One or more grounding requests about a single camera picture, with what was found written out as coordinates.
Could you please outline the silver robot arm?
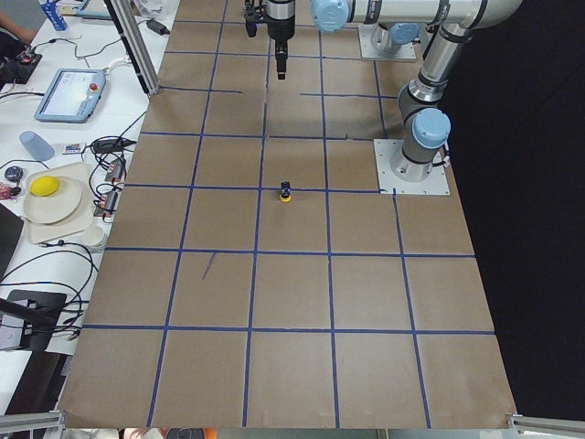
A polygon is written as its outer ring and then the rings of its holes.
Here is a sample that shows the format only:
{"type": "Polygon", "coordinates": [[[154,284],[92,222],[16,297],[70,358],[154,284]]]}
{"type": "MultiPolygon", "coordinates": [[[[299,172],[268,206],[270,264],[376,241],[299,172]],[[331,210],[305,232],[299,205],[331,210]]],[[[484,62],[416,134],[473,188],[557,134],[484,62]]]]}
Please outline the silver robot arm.
{"type": "Polygon", "coordinates": [[[311,1],[316,27],[335,33],[347,23],[423,23],[437,26],[418,77],[399,94],[404,121],[416,110],[435,106],[447,86],[450,72],[473,32],[493,27],[520,7],[519,1],[311,1]]]}

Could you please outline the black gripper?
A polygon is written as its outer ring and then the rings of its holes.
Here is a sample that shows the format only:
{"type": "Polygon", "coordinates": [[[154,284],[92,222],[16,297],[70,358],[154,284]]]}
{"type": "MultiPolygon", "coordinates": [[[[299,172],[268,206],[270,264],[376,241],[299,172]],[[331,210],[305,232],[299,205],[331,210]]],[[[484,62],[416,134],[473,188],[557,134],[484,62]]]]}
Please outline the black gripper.
{"type": "Polygon", "coordinates": [[[265,20],[268,34],[275,41],[278,80],[286,79],[288,40],[293,37],[293,0],[267,0],[265,20]]]}

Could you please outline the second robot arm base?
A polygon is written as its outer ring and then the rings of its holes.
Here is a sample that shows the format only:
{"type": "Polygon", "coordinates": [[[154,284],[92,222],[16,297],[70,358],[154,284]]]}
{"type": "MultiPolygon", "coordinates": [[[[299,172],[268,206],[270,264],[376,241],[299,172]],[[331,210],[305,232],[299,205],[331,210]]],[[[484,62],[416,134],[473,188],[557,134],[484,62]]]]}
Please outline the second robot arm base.
{"type": "Polygon", "coordinates": [[[417,23],[377,23],[370,38],[372,46],[382,52],[395,52],[418,38],[417,23]]]}

